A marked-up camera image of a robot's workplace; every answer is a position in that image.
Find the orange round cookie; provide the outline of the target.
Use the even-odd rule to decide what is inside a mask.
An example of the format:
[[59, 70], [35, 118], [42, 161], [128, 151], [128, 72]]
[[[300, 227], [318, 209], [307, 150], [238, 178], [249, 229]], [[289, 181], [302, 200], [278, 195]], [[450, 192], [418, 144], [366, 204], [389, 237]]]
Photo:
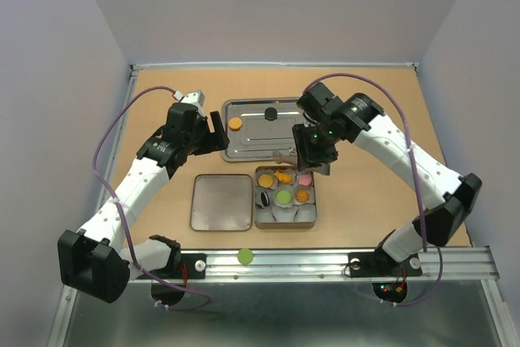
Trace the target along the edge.
[[241, 130], [241, 128], [243, 126], [243, 121], [239, 117], [233, 117], [228, 120], [227, 125], [231, 131], [236, 132], [236, 131]]

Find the silver metal tray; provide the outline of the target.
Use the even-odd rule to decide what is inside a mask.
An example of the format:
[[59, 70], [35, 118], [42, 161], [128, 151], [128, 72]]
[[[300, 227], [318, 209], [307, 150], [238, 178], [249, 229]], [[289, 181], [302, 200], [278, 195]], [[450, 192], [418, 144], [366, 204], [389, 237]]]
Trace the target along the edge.
[[[278, 111], [277, 120], [265, 120], [267, 107]], [[228, 163], [266, 162], [272, 159], [273, 150], [296, 149], [292, 127], [304, 123], [296, 98], [232, 99], [222, 105], [221, 113], [229, 138], [229, 146], [221, 157]], [[236, 132], [228, 128], [228, 120], [233, 117], [243, 121], [241, 130]]]

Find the pink round cookie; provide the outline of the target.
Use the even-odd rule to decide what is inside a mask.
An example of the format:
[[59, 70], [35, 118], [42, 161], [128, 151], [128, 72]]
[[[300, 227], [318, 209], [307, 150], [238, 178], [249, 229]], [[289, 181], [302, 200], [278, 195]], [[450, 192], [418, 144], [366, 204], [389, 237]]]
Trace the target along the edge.
[[302, 175], [298, 180], [298, 184], [300, 186], [311, 186], [313, 184], [313, 176], [311, 174]]

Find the orange fish cookie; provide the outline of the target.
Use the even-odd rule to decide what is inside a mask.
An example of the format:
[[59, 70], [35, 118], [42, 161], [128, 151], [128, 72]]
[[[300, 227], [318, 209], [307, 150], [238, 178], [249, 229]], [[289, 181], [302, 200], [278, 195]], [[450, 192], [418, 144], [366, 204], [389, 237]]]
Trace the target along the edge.
[[274, 177], [282, 184], [291, 184], [293, 182], [291, 174], [286, 171], [275, 171]]

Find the black round cookie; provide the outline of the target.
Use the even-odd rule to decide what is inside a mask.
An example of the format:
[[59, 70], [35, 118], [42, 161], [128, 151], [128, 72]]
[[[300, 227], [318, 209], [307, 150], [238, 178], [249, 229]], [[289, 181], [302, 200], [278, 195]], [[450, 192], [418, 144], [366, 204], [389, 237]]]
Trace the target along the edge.
[[278, 111], [274, 107], [267, 107], [264, 111], [264, 118], [268, 121], [275, 121], [278, 118]]

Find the brown flower cookie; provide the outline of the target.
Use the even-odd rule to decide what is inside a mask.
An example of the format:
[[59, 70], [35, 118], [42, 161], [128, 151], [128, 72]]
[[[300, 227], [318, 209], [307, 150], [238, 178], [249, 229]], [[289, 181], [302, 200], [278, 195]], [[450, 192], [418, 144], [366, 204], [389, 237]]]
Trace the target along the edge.
[[301, 204], [305, 204], [310, 200], [310, 192], [306, 189], [298, 189], [295, 192], [295, 199]]

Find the green round cookie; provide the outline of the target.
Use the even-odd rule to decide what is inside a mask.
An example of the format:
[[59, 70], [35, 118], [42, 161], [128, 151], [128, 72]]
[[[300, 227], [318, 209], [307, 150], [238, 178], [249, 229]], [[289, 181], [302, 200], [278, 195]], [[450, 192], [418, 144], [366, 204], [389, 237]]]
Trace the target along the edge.
[[248, 248], [239, 249], [236, 258], [241, 265], [249, 265], [254, 260], [254, 252]]
[[292, 204], [292, 194], [288, 190], [280, 190], [276, 194], [276, 201], [282, 207], [290, 206]]

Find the square tin lid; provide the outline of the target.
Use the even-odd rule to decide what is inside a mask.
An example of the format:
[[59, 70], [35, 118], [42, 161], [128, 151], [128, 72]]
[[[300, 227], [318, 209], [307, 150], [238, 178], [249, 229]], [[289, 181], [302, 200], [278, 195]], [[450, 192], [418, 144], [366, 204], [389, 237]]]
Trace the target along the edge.
[[195, 178], [190, 228], [196, 232], [244, 232], [253, 222], [254, 187], [244, 174]]

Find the black sandwich cookie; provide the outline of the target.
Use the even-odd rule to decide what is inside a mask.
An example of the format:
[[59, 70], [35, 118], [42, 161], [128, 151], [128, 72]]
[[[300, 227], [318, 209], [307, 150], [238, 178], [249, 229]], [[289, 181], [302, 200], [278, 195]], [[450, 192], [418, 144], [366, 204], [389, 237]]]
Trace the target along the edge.
[[258, 197], [258, 205], [261, 208], [267, 208], [271, 204], [268, 192], [261, 191]]

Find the metal tongs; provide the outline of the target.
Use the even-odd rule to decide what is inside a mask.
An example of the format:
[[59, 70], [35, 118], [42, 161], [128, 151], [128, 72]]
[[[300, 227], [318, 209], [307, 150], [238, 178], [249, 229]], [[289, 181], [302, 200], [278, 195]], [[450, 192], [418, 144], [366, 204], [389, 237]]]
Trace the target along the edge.
[[296, 167], [298, 171], [312, 171], [323, 176], [331, 174], [331, 165], [329, 163], [308, 163], [300, 158], [295, 148], [288, 150], [273, 150], [272, 160], [277, 164], [288, 164]]

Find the orange waffle cookie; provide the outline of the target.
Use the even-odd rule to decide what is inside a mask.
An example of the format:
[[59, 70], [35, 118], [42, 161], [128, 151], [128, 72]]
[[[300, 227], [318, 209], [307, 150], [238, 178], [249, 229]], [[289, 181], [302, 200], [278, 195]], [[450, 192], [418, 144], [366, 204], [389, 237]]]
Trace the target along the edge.
[[269, 174], [262, 174], [258, 177], [258, 185], [269, 189], [274, 184], [273, 177]]

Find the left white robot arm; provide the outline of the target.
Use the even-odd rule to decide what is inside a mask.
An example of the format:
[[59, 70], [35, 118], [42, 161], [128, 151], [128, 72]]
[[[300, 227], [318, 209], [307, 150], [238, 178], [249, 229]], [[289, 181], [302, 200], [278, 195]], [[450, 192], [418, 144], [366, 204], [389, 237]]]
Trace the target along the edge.
[[97, 213], [77, 231], [58, 239], [63, 284], [106, 303], [116, 301], [128, 282], [142, 275], [159, 280], [183, 274], [180, 244], [153, 235], [134, 245], [130, 227], [190, 155], [225, 150], [229, 139], [217, 111], [204, 116], [193, 103], [176, 102], [137, 151], [127, 175]]

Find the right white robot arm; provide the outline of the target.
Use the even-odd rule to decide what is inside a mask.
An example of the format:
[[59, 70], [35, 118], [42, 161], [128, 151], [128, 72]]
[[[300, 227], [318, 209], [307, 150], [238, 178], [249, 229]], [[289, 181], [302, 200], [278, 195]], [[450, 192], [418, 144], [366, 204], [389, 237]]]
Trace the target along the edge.
[[367, 259], [359, 260], [361, 271], [392, 274], [428, 245], [448, 244], [482, 188], [476, 174], [459, 174], [434, 159], [410, 140], [407, 126], [398, 128], [364, 93], [342, 100], [317, 82], [302, 93], [297, 106], [309, 120], [292, 128], [299, 169], [335, 162], [336, 144], [347, 141], [378, 159], [415, 192], [418, 216], [390, 232]]

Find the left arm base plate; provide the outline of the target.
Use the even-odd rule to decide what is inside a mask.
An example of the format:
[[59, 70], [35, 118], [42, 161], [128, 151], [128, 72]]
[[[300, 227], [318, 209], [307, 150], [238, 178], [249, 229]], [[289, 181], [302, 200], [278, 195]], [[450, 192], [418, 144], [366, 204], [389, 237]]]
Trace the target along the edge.
[[174, 261], [170, 279], [204, 280], [206, 278], [207, 255], [204, 253], [182, 253]]

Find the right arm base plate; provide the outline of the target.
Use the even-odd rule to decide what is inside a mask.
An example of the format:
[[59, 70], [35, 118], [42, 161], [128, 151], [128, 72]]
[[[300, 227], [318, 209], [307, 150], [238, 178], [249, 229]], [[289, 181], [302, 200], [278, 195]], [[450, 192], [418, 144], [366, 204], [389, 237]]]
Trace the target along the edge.
[[354, 251], [349, 253], [344, 266], [344, 275], [349, 278], [394, 278], [422, 276], [423, 270], [418, 255], [410, 255], [396, 262], [385, 253], [377, 251]]

